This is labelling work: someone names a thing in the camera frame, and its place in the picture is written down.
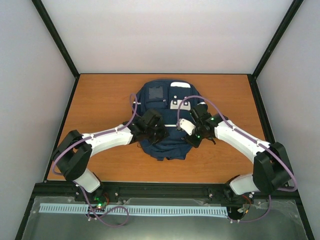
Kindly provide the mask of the navy blue backpack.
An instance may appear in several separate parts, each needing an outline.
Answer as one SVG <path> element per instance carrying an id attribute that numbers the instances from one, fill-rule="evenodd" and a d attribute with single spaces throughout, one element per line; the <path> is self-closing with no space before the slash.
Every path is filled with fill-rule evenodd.
<path id="1" fill-rule="evenodd" d="M 168 136 L 159 143 L 147 139 L 139 142 L 147 155 L 158 161 L 186 159 L 192 146 L 183 140 L 187 133 L 177 129 L 177 117 L 193 123 L 191 108 L 205 102 L 201 98 L 184 99 L 200 95 L 194 85 L 179 79 L 155 79 L 143 85 L 136 94 L 136 113 L 142 116 L 149 109 L 156 110 L 168 132 Z"/>

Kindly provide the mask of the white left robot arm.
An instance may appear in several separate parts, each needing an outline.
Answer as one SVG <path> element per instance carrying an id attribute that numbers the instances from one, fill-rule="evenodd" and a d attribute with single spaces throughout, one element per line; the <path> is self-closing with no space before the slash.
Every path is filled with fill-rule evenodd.
<path id="1" fill-rule="evenodd" d="M 86 134 L 72 130 L 52 153 L 52 171 L 82 187 L 86 195 L 96 202 L 103 198 L 104 188 L 100 179 L 88 169 L 91 157 L 143 140 L 156 144 L 168 136 L 162 116 L 154 109 L 147 110 L 142 116 L 133 114 L 129 121 L 108 130 Z"/>

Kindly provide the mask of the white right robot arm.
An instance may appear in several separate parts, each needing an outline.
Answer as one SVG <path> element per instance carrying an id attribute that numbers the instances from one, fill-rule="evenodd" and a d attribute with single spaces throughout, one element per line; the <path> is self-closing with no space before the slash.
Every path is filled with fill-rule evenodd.
<path id="1" fill-rule="evenodd" d="M 252 173 L 237 175 L 225 184 L 223 194 L 228 201 L 246 193 L 270 195 L 277 190 L 296 190 L 295 186 L 285 187 L 294 175 L 281 143 L 269 143 L 254 137 L 221 113 L 211 115 L 204 104 L 193 107 L 189 113 L 192 121 L 178 120 L 178 126 L 186 132 L 184 139 L 187 143 L 197 148 L 204 139 L 221 140 L 242 153 L 253 165 Z"/>

